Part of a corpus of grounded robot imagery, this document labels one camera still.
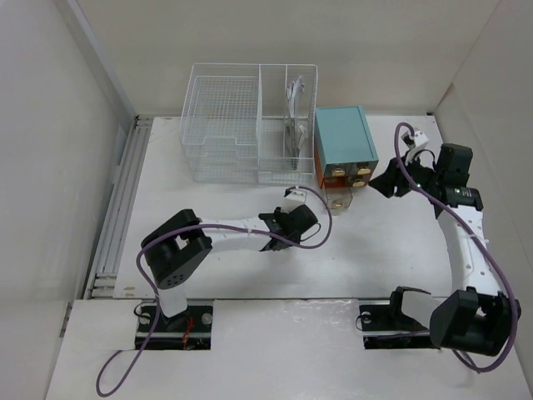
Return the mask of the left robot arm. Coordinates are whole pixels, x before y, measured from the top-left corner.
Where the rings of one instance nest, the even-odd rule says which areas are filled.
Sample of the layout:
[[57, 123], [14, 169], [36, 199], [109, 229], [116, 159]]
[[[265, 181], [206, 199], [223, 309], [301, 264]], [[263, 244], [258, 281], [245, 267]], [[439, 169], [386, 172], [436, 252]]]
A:
[[187, 299], [181, 285], [209, 253], [281, 251], [299, 245], [317, 224], [316, 215], [305, 204], [229, 222], [202, 221], [193, 210], [181, 210], [141, 242], [141, 255], [157, 288], [157, 320], [171, 331], [184, 325]]

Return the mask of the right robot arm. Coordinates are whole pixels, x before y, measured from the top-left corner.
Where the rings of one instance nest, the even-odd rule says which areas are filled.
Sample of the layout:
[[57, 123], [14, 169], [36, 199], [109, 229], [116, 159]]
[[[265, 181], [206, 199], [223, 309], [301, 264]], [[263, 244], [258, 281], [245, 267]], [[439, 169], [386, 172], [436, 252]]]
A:
[[399, 299], [387, 305], [386, 319], [395, 328], [417, 321], [428, 329], [437, 348], [506, 356], [516, 335], [521, 306], [507, 294], [507, 283], [488, 258], [484, 204], [479, 191], [467, 185], [473, 153], [468, 147], [445, 143], [433, 157], [432, 167], [425, 167], [420, 160], [425, 150], [425, 145], [409, 145], [405, 155], [393, 158], [370, 185], [386, 198], [417, 190], [432, 203], [446, 240], [451, 294], [441, 304], [430, 302], [418, 310]]

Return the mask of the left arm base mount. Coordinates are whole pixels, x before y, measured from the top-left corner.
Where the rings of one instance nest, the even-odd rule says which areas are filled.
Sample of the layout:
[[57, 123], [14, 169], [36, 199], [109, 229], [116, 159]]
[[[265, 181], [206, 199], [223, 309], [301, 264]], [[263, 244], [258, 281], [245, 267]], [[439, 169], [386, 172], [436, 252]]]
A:
[[212, 345], [214, 304], [208, 301], [192, 301], [187, 310], [175, 317], [156, 316], [153, 301], [141, 302], [133, 310], [137, 318], [135, 349], [142, 347], [153, 322], [156, 326], [149, 337], [146, 350], [204, 351]]

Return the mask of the grey spiral setup guide booklet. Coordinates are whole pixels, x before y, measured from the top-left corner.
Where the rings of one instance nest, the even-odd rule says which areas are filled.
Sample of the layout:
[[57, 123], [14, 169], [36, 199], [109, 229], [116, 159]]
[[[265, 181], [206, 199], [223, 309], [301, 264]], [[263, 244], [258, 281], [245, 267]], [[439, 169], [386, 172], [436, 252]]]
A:
[[286, 86], [286, 118], [284, 154], [288, 160], [288, 167], [296, 171], [302, 158], [309, 156], [307, 144], [309, 132], [307, 122], [298, 114], [301, 97], [305, 93], [305, 78], [300, 75], [296, 80], [290, 81]]

